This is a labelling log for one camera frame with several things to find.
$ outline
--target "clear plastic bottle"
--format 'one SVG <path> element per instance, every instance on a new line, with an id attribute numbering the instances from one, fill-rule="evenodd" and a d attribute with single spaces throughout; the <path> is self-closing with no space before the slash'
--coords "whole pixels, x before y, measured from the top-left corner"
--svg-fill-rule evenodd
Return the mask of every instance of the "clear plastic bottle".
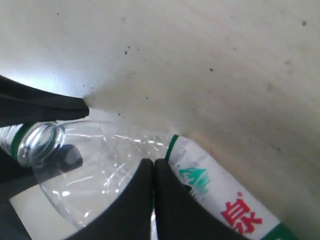
<path id="1" fill-rule="evenodd" d="M 0 128 L 1 148 L 21 166 L 32 166 L 48 200 L 78 229 L 121 194 L 141 159 L 164 158 L 170 140 L 167 134 L 103 121 Z M 68 163 L 81 158 L 82 166 L 66 171 L 61 152 Z"/>

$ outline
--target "white surface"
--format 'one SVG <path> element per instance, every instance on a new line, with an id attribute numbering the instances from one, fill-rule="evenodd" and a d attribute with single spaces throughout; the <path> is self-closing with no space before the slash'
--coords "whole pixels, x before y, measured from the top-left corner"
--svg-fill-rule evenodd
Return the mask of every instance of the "white surface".
<path id="1" fill-rule="evenodd" d="M 0 73 L 86 97 L 108 118 L 178 129 L 314 240 L 319 10 L 317 0 L 4 0 Z M 57 220 L 36 217 L 49 215 L 40 194 L 12 202 L 34 240 L 59 239 L 45 234 Z"/>

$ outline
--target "bottle label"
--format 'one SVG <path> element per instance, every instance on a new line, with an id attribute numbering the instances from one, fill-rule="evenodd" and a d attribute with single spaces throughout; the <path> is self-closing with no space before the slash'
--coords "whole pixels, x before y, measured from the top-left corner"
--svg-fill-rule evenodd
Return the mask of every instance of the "bottle label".
<path id="1" fill-rule="evenodd" d="M 236 232 L 252 240 L 295 239 L 272 237 L 280 221 L 192 140 L 175 135 L 166 159 L 202 207 Z"/>

